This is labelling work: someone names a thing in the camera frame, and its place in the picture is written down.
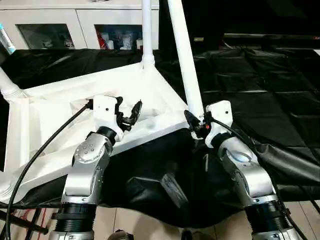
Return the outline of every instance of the floor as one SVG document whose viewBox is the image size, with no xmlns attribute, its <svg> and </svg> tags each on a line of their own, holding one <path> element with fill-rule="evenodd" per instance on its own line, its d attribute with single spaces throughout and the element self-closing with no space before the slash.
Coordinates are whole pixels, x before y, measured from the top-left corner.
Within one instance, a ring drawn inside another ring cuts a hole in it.
<svg viewBox="0 0 320 240">
<path fill-rule="evenodd" d="M 297 225 L 304 232 L 308 240 L 320 240 L 320 216 L 315 211 L 310 202 L 288 202 L 286 206 L 291 211 L 291 216 Z M 55 227 L 55 222 L 50 219 L 51 214 L 56 209 L 47 209 L 43 219 L 43 225 L 51 230 Z M 41 224 L 43 212 L 38 220 Z M 30 211 L 27 218 L 32 218 L 33 212 Z M 125 230 L 134 234 L 135 240 L 180 240 L 182 229 L 165 224 L 150 216 L 139 212 L 123 208 L 98 207 L 96 220 L 94 223 L 95 240 L 107 240 L 108 236 L 118 229 Z M 26 230 L 21 227 L 13 226 L 12 240 L 23 240 Z M 244 212 L 239 212 L 230 216 L 228 219 L 212 227 L 197 229 L 206 233 L 216 240 L 250 240 L 251 228 Z M 39 240 L 47 240 L 49 234 L 40 235 Z M 37 240 L 38 234 L 34 233 L 32 240 Z"/>
</svg>

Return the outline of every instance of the white pipe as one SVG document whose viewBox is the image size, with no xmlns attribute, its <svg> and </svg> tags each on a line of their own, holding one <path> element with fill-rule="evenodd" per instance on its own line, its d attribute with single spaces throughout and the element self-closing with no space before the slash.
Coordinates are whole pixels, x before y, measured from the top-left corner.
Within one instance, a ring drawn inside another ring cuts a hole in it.
<svg viewBox="0 0 320 240">
<path fill-rule="evenodd" d="M 6 33 L 4 26 L 0 23 L 0 42 L 5 47 L 5 49 L 8 51 L 9 54 L 12 54 L 16 48 L 11 42 L 10 38 L 8 37 L 8 34 Z"/>
<path fill-rule="evenodd" d="M 21 89 L 14 84 L 7 74 L 0 67 L 0 91 L 3 97 L 8 100 L 9 98 L 18 97 L 22 94 Z"/>
<path fill-rule="evenodd" d="M 153 67 L 155 57 L 152 52 L 152 9 L 151 0 L 142 0 L 142 41 L 143 41 L 143 68 Z"/>
<path fill-rule="evenodd" d="M 168 6 L 188 109 L 202 121 L 204 108 L 182 2 L 181 0 L 168 0 Z"/>
</svg>

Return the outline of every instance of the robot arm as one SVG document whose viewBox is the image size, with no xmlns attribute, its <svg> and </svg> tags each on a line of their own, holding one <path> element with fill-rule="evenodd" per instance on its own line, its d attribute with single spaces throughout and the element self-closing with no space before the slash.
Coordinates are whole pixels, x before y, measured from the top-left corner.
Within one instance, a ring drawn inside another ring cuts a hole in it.
<svg viewBox="0 0 320 240">
<path fill-rule="evenodd" d="M 61 208 L 52 215 L 57 220 L 51 240 L 93 240 L 93 223 L 100 200 L 104 171 L 113 146 L 130 131 L 139 118 L 142 102 L 133 107 L 130 117 L 119 111 L 122 97 L 104 95 L 93 99 L 97 131 L 90 132 L 75 150 L 61 199 Z"/>
<path fill-rule="evenodd" d="M 289 226 L 278 201 L 271 178 L 258 163 L 257 156 L 225 127 L 233 122 L 231 104 L 220 101 L 206 108 L 204 123 L 185 111 L 185 117 L 198 138 L 217 155 L 234 181 L 235 191 L 252 227 L 253 240 L 298 240 L 296 230 Z"/>
</svg>

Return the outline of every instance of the white cabinet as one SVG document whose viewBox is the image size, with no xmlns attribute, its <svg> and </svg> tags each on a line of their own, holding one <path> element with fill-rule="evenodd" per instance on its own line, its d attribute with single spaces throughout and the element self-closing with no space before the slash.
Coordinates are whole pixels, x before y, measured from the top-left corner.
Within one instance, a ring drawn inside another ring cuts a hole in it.
<svg viewBox="0 0 320 240">
<path fill-rule="evenodd" d="M 75 9 L 1 10 L 0 23 L 16 49 L 87 47 Z"/>
<path fill-rule="evenodd" d="M 159 0 L 152 46 L 159 45 Z M 140 48 L 142 0 L 0 0 L 0 24 L 16 49 Z"/>
<path fill-rule="evenodd" d="M 142 40 L 142 10 L 78 9 L 79 21 L 89 49 L 101 49 L 102 41 L 116 50 L 137 49 Z M 159 45 L 159 10 L 152 10 L 152 47 Z"/>
</svg>

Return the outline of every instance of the black table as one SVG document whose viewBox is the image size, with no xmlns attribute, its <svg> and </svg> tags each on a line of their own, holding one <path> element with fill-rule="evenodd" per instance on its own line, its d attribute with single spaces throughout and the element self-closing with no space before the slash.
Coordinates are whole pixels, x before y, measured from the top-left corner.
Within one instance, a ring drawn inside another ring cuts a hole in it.
<svg viewBox="0 0 320 240">
<path fill-rule="evenodd" d="M 175 55 L 157 51 L 155 59 L 157 69 L 185 99 Z M 131 51 L 17 50 L 2 68 L 25 89 L 140 60 L 141 54 Z M 249 136 L 273 167 L 269 173 L 284 200 L 307 199 L 296 183 L 320 199 L 320 57 L 310 50 L 233 49 L 203 52 L 194 61 L 203 104 L 231 101 L 232 127 Z M 3 99 L 0 104 L 4 159 L 8 104 Z M 65 179 L 32 189 L 14 207 L 58 207 Z M 216 156 L 181 129 L 113 156 L 105 171 L 101 205 L 203 228 L 240 211 L 232 186 Z"/>
</svg>

